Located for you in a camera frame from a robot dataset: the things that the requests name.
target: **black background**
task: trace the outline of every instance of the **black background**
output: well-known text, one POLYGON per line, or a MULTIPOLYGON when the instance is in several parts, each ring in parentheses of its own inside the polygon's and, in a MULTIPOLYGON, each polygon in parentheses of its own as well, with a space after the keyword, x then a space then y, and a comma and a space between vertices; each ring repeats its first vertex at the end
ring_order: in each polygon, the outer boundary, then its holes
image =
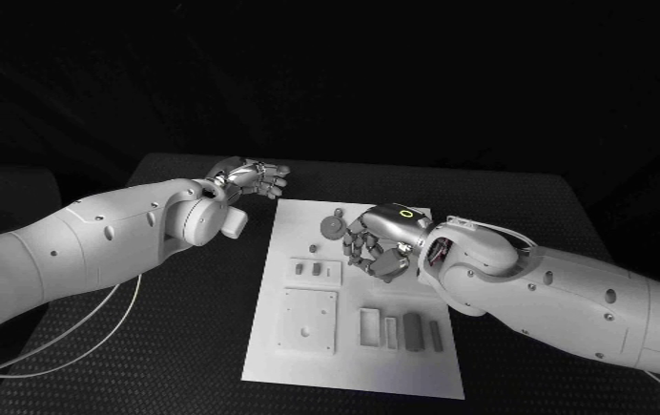
POLYGON ((660 279, 657 1, 0 0, 0 165, 65 203, 151 152, 552 173, 660 279))

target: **table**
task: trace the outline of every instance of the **table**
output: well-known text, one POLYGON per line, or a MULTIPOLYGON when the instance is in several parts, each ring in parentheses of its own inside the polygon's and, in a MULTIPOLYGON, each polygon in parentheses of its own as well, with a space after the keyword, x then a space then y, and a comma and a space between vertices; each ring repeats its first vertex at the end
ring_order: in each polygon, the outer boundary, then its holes
MULTIPOLYGON (((148 155, 130 185, 202 177, 226 156, 148 155)), ((536 242, 611 260, 559 176, 281 159, 285 197, 399 202, 526 234, 536 242)), ((514 333, 491 316, 451 311, 465 401, 241 381, 275 202, 243 197, 241 239, 222 236, 176 254, 143 278, 135 308, 104 347, 78 364, 0 386, 3 414, 89 413, 657 413, 660 386, 638 370, 573 357, 514 333)), ((50 368, 105 336, 135 281, 72 337, 14 373, 50 368)), ((50 303, 27 348, 94 308, 107 290, 50 303)))

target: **robotic hand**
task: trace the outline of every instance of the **robotic hand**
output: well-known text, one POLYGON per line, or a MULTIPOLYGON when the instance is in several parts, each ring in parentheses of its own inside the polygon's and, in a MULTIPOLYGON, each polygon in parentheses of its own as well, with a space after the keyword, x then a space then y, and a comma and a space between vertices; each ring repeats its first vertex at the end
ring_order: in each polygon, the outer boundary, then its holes
POLYGON ((107 288, 202 246, 238 239, 245 194, 275 198, 288 167, 230 157, 205 179, 171 179, 76 200, 34 224, 0 234, 0 323, 37 305, 107 288))
POLYGON ((370 208, 347 226, 344 254, 385 282, 416 258, 418 281, 461 313, 490 313, 516 332, 584 358, 660 372, 660 283, 607 262, 467 219, 432 223, 399 204, 370 208), (398 247, 383 252, 377 239, 398 247), (362 258, 364 246, 375 259, 362 258))

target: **white board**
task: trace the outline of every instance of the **white board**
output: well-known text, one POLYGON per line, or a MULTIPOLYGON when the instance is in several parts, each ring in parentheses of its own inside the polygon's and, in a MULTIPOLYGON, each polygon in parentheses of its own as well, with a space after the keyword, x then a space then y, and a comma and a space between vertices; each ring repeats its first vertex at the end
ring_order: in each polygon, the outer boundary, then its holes
MULTIPOLYGON (((328 240, 320 234, 320 222, 333 215, 336 208, 344 210, 344 221, 350 224, 372 206, 310 200, 278 200, 242 380, 464 399, 448 307, 434 295, 432 289, 416 282, 416 261, 411 261, 411 268, 405 274, 386 284, 347 265, 341 240, 328 240), (314 253, 310 253, 310 245, 315 245, 314 253), (334 280, 324 283, 323 272, 318 276, 297 279, 291 272, 295 269, 295 259, 304 259, 305 263, 311 264, 314 261, 339 262, 339 283, 334 280), (336 336, 331 353, 327 346, 333 345, 326 344, 323 352, 320 346, 314 348, 304 342, 313 337, 314 327, 318 331, 326 331, 321 323, 324 319, 320 320, 320 317, 314 316, 314 309, 310 311, 311 316, 304 317, 305 324, 301 320, 290 323, 287 328, 290 339, 298 343, 287 350, 278 345, 282 343, 285 309, 291 306, 284 301, 287 290, 321 293, 302 295, 304 297, 328 297, 330 293, 336 293, 336 336), (360 345, 360 309, 376 309, 379 312, 379 346, 360 345), (418 313, 422 318, 426 346, 419 352, 405 350, 403 314, 408 312, 418 313), (386 318, 396 319, 395 350, 388 349, 386 318), (437 321, 439 325, 439 353, 432 346, 429 321, 437 321), (307 345, 313 349, 311 352, 298 350, 307 345)), ((428 209, 421 210, 431 216, 428 209)), ((386 241, 380 241, 380 245, 385 250, 393 246, 392 242, 386 241)), ((321 333, 321 338, 321 341, 326 341, 326 332, 321 333)))

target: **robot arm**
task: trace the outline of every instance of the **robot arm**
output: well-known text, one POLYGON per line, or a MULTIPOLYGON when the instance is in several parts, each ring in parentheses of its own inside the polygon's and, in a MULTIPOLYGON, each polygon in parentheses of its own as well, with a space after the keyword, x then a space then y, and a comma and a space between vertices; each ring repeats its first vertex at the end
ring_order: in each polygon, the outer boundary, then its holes
POLYGON ((173 179, 76 200, 0 235, 0 323, 37 305, 107 288, 217 235, 238 239, 243 194, 282 194, 285 166, 238 157, 206 179, 173 179))
POLYGON ((390 282, 416 257, 418 280, 461 313, 490 313, 520 334, 605 363, 660 372, 660 283, 607 262, 532 245, 484 225, 439 225, 398 204, 373 207, 344 235, 349 264, 390 282), (377 251, 377 238, 399 243, 377 251), (363 259, 362 245, 375 259, 363 259))

